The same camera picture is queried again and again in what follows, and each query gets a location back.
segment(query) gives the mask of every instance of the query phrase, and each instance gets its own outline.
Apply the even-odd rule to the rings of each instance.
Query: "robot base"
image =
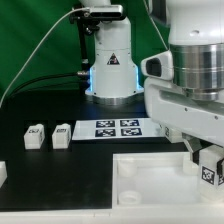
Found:
[[[118,106],[118,105],[124,105],[129,104],[134,101],[142,100],[144,98],[144,89],[136,91],[134,95],[128,96],[128,97],[120,97],[120,98],[103,98],[98,97],[92,94],[92,92],[86,91],[86,99],[87,101],[91,101],[98,104],[103,105],[110,105],[110,106]]]

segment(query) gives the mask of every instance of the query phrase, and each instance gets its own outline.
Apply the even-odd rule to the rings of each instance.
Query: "white cylinder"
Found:
[[[118,162],[118,173],[122,177],[132,177],[137,171],[138,167],[133,158],[125,158]]]
[[[92,90],[101,98],[125,98],[137,91],[137,66],[131,58],[131,24],[101,23],[95,34],[96,61],[92,67]]]

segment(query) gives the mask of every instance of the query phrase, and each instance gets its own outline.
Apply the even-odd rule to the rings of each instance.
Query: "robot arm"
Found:
[[[171,29],[170,50],[142,61],[147,113],[168,139],[183,133],[192,154],[203,149],[199,139],[214,144],[200,151],[199,178],[201,194],[217,200],[224,174],[224,0],[150,0],[149,7],[160,20],[169,12]],[[206,170],[216,178],[214,191],[202,178]]]

